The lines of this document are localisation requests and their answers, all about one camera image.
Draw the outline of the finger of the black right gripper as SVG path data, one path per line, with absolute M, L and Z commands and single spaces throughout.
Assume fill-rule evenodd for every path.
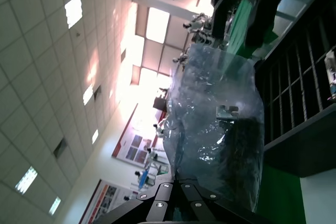
M 274 23 L 281 0 L 257 0 L 249 15 L 246 29 L 246 46 L 260 47 L 269 27 Z

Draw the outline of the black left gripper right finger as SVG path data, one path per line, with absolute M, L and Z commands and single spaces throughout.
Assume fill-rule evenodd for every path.
M 175 221 L 265 223 L 265 218 L 199 185 L 175 180 Z

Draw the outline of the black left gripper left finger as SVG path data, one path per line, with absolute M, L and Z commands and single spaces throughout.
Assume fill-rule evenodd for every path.
M 173 183 L 161 183 L 111 211 L 112 223 L 164 222 Z

